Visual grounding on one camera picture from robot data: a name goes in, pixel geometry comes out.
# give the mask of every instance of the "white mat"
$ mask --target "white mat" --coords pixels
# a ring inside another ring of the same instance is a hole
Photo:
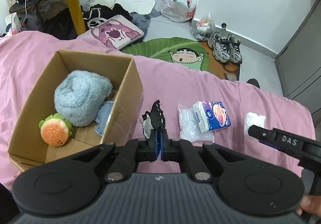
[[[120,4],[129,13],[136,12],[142,15],[150,14],[155,6],[155,0],[95,0],[90,3],[90,6],[99,4],[112,9],[116,3]]]

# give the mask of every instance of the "leaf shaped rug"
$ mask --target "leaf shaped rug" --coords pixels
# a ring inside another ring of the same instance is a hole
[[[132,45],[122,52],[181,64],[194,70],[207,71],[220,79],[235,81],[240,78],[240,66],[233,63],[221,64],[216,61],[206,42],[181,37],[156,38]]]

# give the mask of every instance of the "pair of sneakers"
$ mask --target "pair of sneakers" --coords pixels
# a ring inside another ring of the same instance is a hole
[[[242,63],[241,42],[231,34],[228,37],[221,37],[218,32],[215,32],[207,40],[207,44],[212,49],[212,54],[217,61],[224,64],[231,61],[238,65]]]

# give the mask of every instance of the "pink bed sheet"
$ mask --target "pink bed sheet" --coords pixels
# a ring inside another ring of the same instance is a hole
[[[9,161],[7,153],[13,128],[28,94],[58,49],[122,54],[117,50],[107,49],[98,40],[61,41],[51,35],[32,31],[0,41],[0,182],[8,189],[18,172]],[[222,101],[232,126],[217,131],[216,143],[301,175],[296,159],[243,134],[245,114],[255,112],[266,116],[268,129],[279,128],[315,139],[311,115],[301,104],[263,92],[247,83],[220,80],[208,72],[191,70],[179,64],[142,56],[135,56],[134,59],[144,89],[140,114],[149,111],[153,102],[160,99],[170,138],[177,138],[180,131],[178,103],[191,107],[198,100]],[[142,137],[142,126],[137,120],[133,138],[139,137]],[[177,163],[158,160],[154,163],[140,163],[139,170],[179,172],[179,166]]]

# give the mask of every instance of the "tissue pack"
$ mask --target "tissue pack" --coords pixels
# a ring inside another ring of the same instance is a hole
[[[231,122],[222,102],[201,102],[193,104],[193,110],[201,132],[222,129],[231,126]]]

